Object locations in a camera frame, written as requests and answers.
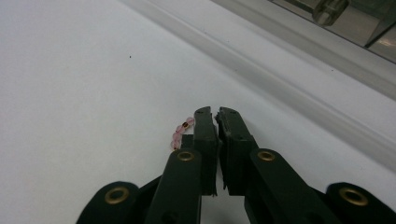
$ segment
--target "pink bead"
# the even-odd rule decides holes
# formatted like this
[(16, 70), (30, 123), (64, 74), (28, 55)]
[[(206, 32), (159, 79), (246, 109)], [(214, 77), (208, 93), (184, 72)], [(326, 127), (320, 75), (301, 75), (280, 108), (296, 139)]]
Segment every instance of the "pink bead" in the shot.
[(190, 126), (192, 126), (192, 125), (194, 124), (194, 122), (195, 122), (195, 119), (192, 118), (192, 117), (189, 117), (189, 118), (186, 119), (186, 122), (187, 122)]
[(173, 150), (179, 149), (180, 148), (180, 141), (176, 141), (176, 140), (172, 141), (171, 142), (171, 148)]
[(180, 134), (180, 133), (174, 133), (174, 134), (172, 135), (172, 139), (173, 139), (174, 141), (180, 141), (180, 139), (181, 139), (181, 134)]
[(182, 134), (184, 132), (186, 132), (186, 129), (183, 126), (178, 125), (177, 128), (176, 128), (176, 133)]

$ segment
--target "white surface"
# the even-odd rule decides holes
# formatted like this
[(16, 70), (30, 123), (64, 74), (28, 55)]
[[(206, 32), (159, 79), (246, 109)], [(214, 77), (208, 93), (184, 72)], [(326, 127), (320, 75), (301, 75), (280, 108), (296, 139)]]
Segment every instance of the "white surface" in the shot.
[[(128, 3), (0, 3), (2, 223), (74, 223), (103, 185), (143, 186), (206, 105), (238, 110), (310, 186), (396, 209), (393, 101), (212, 2)], [(202, 223), (248, 223), (242, 198), (203, 200)]]

